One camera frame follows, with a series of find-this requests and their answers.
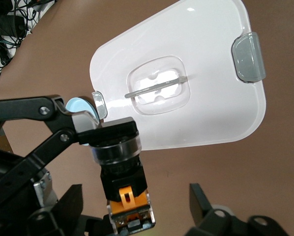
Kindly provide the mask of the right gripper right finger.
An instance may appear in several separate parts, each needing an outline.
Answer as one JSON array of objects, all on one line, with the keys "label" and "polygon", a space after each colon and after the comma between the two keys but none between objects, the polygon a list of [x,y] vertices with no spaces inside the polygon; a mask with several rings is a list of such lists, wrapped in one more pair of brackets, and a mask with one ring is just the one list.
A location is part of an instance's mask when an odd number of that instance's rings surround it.
[{"label": "right gripper right finger", "polygon": [[189,184],[189,206],[195,226],[184,236],[290,236],[268,216],[244,222],[223,206],[213,207],[198,183]]}]

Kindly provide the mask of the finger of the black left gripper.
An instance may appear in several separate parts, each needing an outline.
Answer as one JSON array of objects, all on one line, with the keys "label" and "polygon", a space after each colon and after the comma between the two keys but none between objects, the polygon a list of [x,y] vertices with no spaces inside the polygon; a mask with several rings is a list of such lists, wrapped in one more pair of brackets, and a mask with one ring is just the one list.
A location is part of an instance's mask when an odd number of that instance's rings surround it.
[{"label": "finger of the black left gripper", "polygon": [[58,95],[0,100],[0,127],[8,120],[43,121],[52,135],[0,178],[0,204],[71,144],[89,144],[100,165],[114,165],[140,153],[140,139],[133,118],[101,123],[90,111],[66,110]]}]

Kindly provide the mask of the orange and black switch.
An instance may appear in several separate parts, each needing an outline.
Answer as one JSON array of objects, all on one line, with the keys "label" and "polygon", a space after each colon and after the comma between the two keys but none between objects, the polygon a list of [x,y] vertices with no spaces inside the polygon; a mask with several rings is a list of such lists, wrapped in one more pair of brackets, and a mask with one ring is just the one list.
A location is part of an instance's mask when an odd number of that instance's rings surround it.
[{"label": "orange and black switch", "polygon": [[130,236],[155,226],[155,217],[140,160],[139,136],[91,146],[101,167],[108,222],[115,236]]}]

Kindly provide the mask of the light blue round plate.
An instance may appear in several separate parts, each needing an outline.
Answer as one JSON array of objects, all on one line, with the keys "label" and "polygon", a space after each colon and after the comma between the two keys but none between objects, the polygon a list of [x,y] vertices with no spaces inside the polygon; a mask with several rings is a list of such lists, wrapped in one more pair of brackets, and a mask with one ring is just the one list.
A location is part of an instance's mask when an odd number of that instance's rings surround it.
[{"label": "light blue round plate", "polygon": [[95,108],[85,99],[80,97],[71,98],[66,110],[73,113],[72,120],[77,133],[95,130],[99,127],[99,116]]}]

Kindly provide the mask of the white storage box grey latches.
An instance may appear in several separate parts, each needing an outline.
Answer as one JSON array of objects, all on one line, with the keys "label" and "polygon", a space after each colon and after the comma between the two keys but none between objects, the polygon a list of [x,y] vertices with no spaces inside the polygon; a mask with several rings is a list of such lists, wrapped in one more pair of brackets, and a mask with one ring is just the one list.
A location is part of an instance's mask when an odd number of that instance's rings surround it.
[{"label": "white storage box grey latches", "polygon": [[261,124],[265,69],[242,0],[179,0],[99,47],[105,121],[132,117],[144,150],[241,140]]}]

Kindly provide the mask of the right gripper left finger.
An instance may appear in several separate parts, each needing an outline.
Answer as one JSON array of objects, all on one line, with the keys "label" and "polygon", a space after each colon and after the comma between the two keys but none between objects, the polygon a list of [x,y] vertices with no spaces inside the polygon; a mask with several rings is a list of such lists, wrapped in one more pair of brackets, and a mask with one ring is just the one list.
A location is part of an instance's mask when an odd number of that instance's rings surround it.
[{"label": "right gripper left finger", "polygon": [[108,216],[83,215],[82,185],[72,185],[54,205],[35,211],[27,221],[27,236],[111,236]]}]

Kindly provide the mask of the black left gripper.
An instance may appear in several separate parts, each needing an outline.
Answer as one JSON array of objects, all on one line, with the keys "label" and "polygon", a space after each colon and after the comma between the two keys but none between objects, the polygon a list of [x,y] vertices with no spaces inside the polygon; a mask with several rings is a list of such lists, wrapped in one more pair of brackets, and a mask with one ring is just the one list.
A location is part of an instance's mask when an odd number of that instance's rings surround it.
[{"label": "black left gripper", "polygon": [[57,201],[51,174],[43,169],[0,205],[0,236],[27,236],[27,219]]}]

